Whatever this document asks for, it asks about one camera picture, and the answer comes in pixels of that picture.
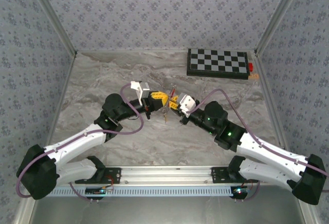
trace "black base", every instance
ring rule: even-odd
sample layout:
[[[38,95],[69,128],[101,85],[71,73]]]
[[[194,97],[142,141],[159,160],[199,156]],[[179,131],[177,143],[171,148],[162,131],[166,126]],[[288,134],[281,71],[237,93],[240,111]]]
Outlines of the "black base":
[[[246,73],[224,73],[221,74],[217,72],[200,72],[199,70],[190,70],[186,71],[187,76],[197,76],[197,77],[211,77],[211,78],[224,78],[224,79],[242,79],[248,80],[249,75]]]
[[[243,184],[246,179],[241,177],[238,179],[233,179],[229,175],[229,170],[227,166],[215,166],[211,168],[211,176],[213,183],[241,183]],[[249,180],[248,182],[257,183],[258,180]]]
[[[43,153],[45,153],[44,149],[37,144],[29,148],[16,176],[18,177],[27,164]],[[55,188],[58,177],[55,160],[50,159],[48,156],[44,156],[27,170],[21,182],[31,196],[35,200],[38,200],[47,196]]]
[[[314,154],[307,158],[308,164],[325,171],[322,159]],[[293,195],[308,204],[317,205],[324,187],[326,176],[323,174],[306,168],[301,174],[298,182],[288,180],[287,183],[291,187]]]
[[[75,181],[76,184],[119,184],[121,179],[121,168],[119,167],[97,167],[97,172],[90,179]]]

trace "red wire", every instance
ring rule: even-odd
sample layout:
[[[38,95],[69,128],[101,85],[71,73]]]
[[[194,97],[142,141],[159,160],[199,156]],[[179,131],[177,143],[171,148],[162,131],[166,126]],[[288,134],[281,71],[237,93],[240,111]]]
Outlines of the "red wire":
[[[251,188],[250,188],[250,190],[252,189],[252,187],[253,187],[253,183],[252,183],[252,179],[249,179],[248,181],[250,181],[251,182]]]
[[[173,92],[171,93],[170,99],[173,98],[174,94],[175,94],[175,88],[173,89]]]
[[[111,180],[111,186],[112,186],[112,191],[114,191],[114,180],[111,175],[106,175],[106,178],[109,178]]]

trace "wall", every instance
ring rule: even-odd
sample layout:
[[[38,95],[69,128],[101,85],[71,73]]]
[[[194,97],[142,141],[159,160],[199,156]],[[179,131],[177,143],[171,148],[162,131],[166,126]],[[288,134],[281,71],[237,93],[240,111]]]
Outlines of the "wall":
[[[50,0],[76,50],[255,48],[279,0]]]
[[[37,0],[0,0],[0,223],[19,197],[16,171],[27,148],[44,144],[71,63]]]
[[[329,0],[294,0],[262,55],[290,143],[329,171]],[[329,194],[318,206],[329,223]]]

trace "white plastic part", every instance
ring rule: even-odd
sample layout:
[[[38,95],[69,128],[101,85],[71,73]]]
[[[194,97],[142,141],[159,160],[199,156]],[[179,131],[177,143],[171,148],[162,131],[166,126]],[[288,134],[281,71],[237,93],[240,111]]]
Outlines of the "white plastic part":
[[[56,164],[57,168],[59,169],[63,165],[68,163],[70,160],[72,160],[74,157],[77,157],[78,155],[85,152],[86,150],[105,142],[106,134],[104,134],[104,133],[93,133],[93,134],[86,136],[86,133],[90,132],[92,130],[102,130],[102,128],[99,125],[91,124],[85,130],[73,135],[72,137],[65,139],[62,142],[55,143],[55,144],[49,145],[47,147],[44,147],[45,152],[50,151],[50,150],[56,151],[56,152],[50,153],[48,156],[50,159],[54,158],[56,160],[55,164]],[[85,136],[78,139],[77,141],[69,144],[68,146],[66,146],[64,148],[57,150],[57,147],[59,147],[63,143],[66,143],[81,134],[84,134]]]
[[[257,179],[291,191],[287,184],[289,176],[272,166],[245,159],[240,165],[239,173],[247,180]]]
[[[190,114],[188,114],[188,111],[191,111],[195,108],[196,104],[193,98],[185,93],[181,93],[178,97],[178,103],[180,104],[179,109],[186,115],[188,118]]]
[[[258,138],[258,140],[262,143],[262,145],[265,145],[268,148],[282,155],[293,158],[294,160],[299,160],[307,163],[307,161],[305,160],[305,156],[285,151],[281,148],[276,147],[275,145],[265,142],[260,138]],[[273,167],[282,171],[284,174],[288,175],[289,179],[292,179],[295,182],[297,182],[301,178],[299,173],[305,171],[305,166],[300,164],[296,165],[294,161],[286,160],[280,156],[273,154],[264,147],[258,145],[249,133],[243,134],[240,141],[241,145],[238,145],[236,150],[238,154],[241,154],[243,156],[250,156],[252,158],[262,161],[265,164],[272,165]]]
[[[142,98],[147,98],[150,93],[149,84],[146,82],[139,83],[139,82],[131,81],[130,88],[136,90],[139,104],[142,106],[143,105]]]
[[[97,168],[89,159],[72,162],[57,169],[59,178],[57,179],[57,186],[74,182],[80,179],[90,179],[97,171]]]

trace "black bracket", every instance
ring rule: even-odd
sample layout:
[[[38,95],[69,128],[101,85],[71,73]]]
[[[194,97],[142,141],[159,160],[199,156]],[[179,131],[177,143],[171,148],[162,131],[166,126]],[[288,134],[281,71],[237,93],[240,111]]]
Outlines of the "black bracket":
[[[91,179],[80,179],[76,181],[76,184],[111,184],[113,180],[113,184],[119,184],[121,179],[121,168],[119,167],[106,167],[104,169],[103,176],[96,180],[94,178]]]
[[[211,176],[213,183],[244,183],[246,179],[239,178],[239,179],[232,179],[228,173],[227,166],[215,166],[211,168]],[[257,183],[258,180],[249,180],[250,183]]]

